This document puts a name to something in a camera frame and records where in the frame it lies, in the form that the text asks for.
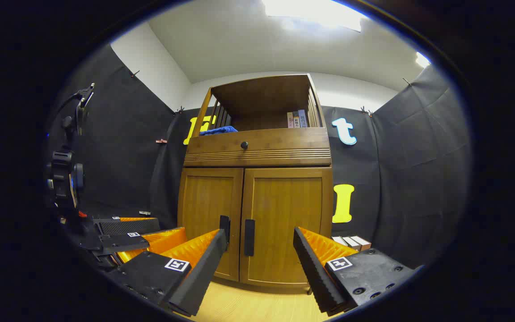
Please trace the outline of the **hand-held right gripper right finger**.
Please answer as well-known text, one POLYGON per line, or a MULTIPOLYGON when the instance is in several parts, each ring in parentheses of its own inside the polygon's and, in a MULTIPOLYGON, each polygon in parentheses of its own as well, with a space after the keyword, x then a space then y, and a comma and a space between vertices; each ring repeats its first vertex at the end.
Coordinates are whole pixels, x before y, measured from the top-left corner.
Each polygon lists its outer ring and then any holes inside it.
POLYGON ((321 312, 331 317, 388 295, 419 269, 369 247, 355 250, 305 228, 294 228, 293 247, 321 312))

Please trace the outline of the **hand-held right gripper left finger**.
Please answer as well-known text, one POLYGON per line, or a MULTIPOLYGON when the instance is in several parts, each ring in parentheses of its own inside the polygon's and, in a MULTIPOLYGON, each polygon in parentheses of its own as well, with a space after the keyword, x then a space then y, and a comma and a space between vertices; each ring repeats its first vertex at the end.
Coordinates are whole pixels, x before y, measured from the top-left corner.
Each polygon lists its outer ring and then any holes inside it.
POLYGON ((159 253, 142 251, 108 279, 169 313, 195 316, 226 248, 225 230, 216 229, 159 253))

